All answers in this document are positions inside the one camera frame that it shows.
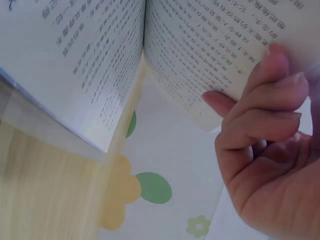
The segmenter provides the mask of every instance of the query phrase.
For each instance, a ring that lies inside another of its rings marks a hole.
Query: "finger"
[[[216,91],[207,91],[202,95],[203,100],[221,117],[225,117],[236,102],[230,97]]]
[[[286,49],[277,43],[270,44],[260,63],[251,72],[242,96],[246,96],[256,87],[277,82],[289,74],[289,57]]]
[[[251,145],[258,139],[282,142],[293,136],[300,113],[250,110],[223,129],[215,140],[217,159],[225,183],[232,180],[252,160]]]
[[[216,141],[226,150],[243,149],[258,139],[281,142],[293,136],[300,124],[301,114],[296,112],[270,112],[252,109],[224,128]]]
[[[295,111],[305,101],[309,93],[308,81],[302,73],[289,76],[281,81],[256,87],[244,96],[223,121],[223,128],[233,119],[250,109],[269,111]]]
[[[267,141],[264,139],[258,140],[255,144],[252,145],[253,158],[259,156],[267,147]]]
[[[309,96],[311,100],[311,116],[313,125],[311,148],[314,150],[320,150],[320,80],[309,80],[309,84]]]

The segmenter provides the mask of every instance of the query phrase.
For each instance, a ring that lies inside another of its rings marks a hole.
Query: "green circle pattern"
[[[172,188],[168,181],[154,172],[142,172],[136,175],[141,185],[140,196],[153,204],[165,204],[172,197]]]
[[[132,135],[132,133],[134,132],[134,130],[136,128],[136,124],[137,124],[137,115],[136,115],[136,111],[134,111],[132,118],[131,118],[130,125],[129,125],[129,129],[128,129],[128,132],[126,133],[125,138],[128,138]]]

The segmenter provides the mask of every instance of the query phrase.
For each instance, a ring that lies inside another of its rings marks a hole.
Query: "hand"
[[[222,117],[215,141],[233,205],[250,226],[284,240],[320,239],[320,83],[289,76],[284,47],[271,44],[241,99],[203,99]],[[298,109],[311,98],[313,136],[298,131]]]

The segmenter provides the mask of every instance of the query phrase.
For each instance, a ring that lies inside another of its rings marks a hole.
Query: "paper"
[[[142,54],[144,0],[0,2],[0,74],[106,152]]]
[[[208,90],[238,100],[272,41],[284,44],[291,71],[320,59],[318,0],[149,0],[145,56],[159,89],[210,132],[219,118]]]

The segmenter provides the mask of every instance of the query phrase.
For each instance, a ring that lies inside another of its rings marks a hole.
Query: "yellow flower pattern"
[[[110,177],[101,226],[115,231],[125,220],[126,205],[135,202],[141,194],[141,186],[136,176],[131,175],[131,165],[124,155],[119,155]]]

